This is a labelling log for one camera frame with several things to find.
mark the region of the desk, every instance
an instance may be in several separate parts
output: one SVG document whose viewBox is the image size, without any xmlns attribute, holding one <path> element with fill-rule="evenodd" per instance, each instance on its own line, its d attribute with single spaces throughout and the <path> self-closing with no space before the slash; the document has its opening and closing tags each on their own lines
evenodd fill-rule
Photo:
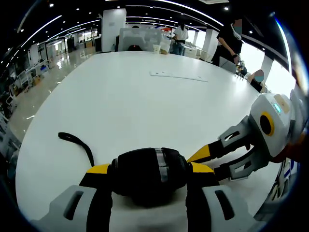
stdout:
<svg viewBox="0 0 309 232">
<path fill-rule="evenodd" d="M 150 76 L 150 71 L 179 72 L 208 82 Z M 30 124 L 17 163 L 18 206 L 27 218 L 40 219 L 49 203 L 78 185 L 91 167 L 81 147 L 58 139 L 60 131 L 89 145 L 96 165 L 144 147 L 169 147 L 189 158 L 238 124 L 258 94 L 247 81 L 197 59 L 151 52 L 94 55 L 58 85 Z M 241 154 L 236 151 L 226 159 Z M 278 169 L 272 164 L 247 180 L 228 183 L 245 198 L 251 214 L 266 199 Z M 179 227 L 170 231 L 186 231 L 185 188 L 179 192 L 171 206 L 134 213 L 145 223 L 162 219 Z M 121 211 L 116 198 L 120 196 L 113 195 L 110 231 L 123 219 L 132 228 L 141 222 L 130 218 L 130 210 Z M 160 219 L 151 219 L 153 215 Z"/>
</svg>

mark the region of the blue light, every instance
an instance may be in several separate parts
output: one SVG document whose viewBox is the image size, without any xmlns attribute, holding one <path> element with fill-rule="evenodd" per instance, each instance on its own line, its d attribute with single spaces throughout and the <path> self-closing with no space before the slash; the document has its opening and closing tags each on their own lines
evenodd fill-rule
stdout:
<svg viewBox="0 0 309 232">
<path fill-rule="evenodd" d="M 276 109 L 278 110 L 278 112 L 280 113 L 281 112 L 281 109 L 280 109 L 280 107 L 278 106 L 278 104 L 274 104 L 274 106 L 276 107 Z"/>
</svg>

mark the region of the black shirt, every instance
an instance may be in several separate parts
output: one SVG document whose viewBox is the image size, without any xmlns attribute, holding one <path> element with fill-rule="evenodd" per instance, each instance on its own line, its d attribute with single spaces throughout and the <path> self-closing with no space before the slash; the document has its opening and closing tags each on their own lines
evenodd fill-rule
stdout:
<svg viewBox="0 0 309 232">
<path fill-rule="evenodd" d="M 231 24 L 226 24 L 223 29 L 219 32 L 217 39 L 223 38 L 227 45 L 236 53 L 239 54 L 241 52 L 242 42 L 238 40 L 233 33 L 233 29 Z M 223 45 L 217 46 L 217 50 L 212 58 L 212 63 L 219 66 L 219 57 L 224 57 L 225 59 L 234 62 L 230 52 L 223 47 Z"/>
</svg>

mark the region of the wall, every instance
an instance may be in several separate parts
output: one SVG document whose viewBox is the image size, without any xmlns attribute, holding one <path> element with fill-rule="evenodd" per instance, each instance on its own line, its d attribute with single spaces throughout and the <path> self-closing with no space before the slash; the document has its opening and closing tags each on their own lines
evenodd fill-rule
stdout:
<svg viewBox="0 0 309 232">
<path fill-rule="evenodd" d="M 113 51 L 116 44 L 116 36 L 120 33 L 120 28 L 125 28 L 126 10 L 114 9 L 103 12 L 102 20 L 102 51 Z"/>
<path fill-rule="evenodd" d="M 29 58 L 30 66 L 38 63 L 39 52 L 38 52 L 38 46 L 36 44 L 32 45 L 30 49 L 28 50 L 28 58 Z"/>
</svg>

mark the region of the yellow accent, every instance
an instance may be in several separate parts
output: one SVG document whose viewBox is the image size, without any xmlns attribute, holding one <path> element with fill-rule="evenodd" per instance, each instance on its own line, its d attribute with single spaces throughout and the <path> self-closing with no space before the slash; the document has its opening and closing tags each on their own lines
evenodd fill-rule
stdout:
<svg viewBox="0 0 309 232">
<path fill-rule="evenodd" d="M 270 133 L 269 134 L 265 134 L 267 136 L 272 136 L 275 132 L 275 123 L 274 123 L 274 120 L 272 119 L 272 116 L 267 113 L 267 112 L 263 112 L 262 115 L 266 116 L 267 119 L 269 120 L 269 123 L 270 123 Z"/>
<path fill-rule="evenodd" d="M 87 173 L 107 174 L 107 168 L 110 164 L 103 164 L 90 168 Z"/>
<path fill-rule="evenodd" d="M 200 163 L 191 163 L 193 166 L 194 173 L 214 173 L 213 169 L 210 167 L 200 164 Z"/>
<path fill-rule="evenodd" d="M 191 156 L 187 161 L 188 162 L 193 162 L 195 160 L 200 160 L 202 158 L 206 158 L 211 156 L 209 152 L 209 147 L 208 145 L 203 146 L 200 150 L 198 150 L 193 156 Z"/>
</svg>

